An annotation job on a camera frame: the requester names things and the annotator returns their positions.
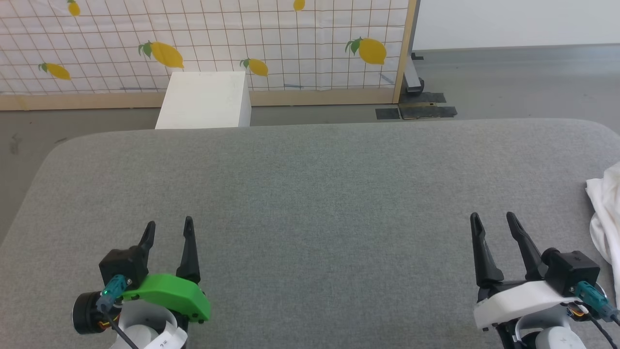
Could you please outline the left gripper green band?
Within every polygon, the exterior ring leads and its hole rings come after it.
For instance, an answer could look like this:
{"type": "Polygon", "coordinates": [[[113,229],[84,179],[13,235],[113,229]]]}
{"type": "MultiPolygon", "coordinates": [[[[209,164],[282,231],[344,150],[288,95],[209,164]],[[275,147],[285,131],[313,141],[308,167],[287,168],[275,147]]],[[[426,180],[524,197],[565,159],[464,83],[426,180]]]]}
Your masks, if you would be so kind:
{"type": "MultiPolygon", "coordinates": [[[[138,249],[148,262],[155,240],[155,221],[147,223],[138,249]]],[[[115,275],[102,291],[85,292],[72,309],[72,325],[80,335],[115,331],[113,349],[184,349],[188,326],[204,323],[211,306],[197,285],[199,255],[191,216],[186,216],[184,249],[176,276],[154,274],[132,289],[133,281],[115,275]]]]}

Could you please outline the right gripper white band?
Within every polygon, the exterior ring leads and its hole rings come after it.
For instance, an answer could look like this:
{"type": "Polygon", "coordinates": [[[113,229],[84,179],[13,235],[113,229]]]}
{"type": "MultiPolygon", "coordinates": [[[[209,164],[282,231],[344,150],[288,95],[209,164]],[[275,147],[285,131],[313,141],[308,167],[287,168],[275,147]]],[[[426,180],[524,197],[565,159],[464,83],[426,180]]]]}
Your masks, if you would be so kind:
{"type": "Polygon", "coordinates": [[[476,285],[480,287],[474,307],[478,329],[496,329],[505,349],[584,349],[585,343],[570,322],[590,322],[606,335],[606,296],[593,280],[544,280],[548,267],[534,241],[513,212],[507,223],[518,243],[525,280],[502,282],[486,231],[477,212],[470,216],[476,285]]]}

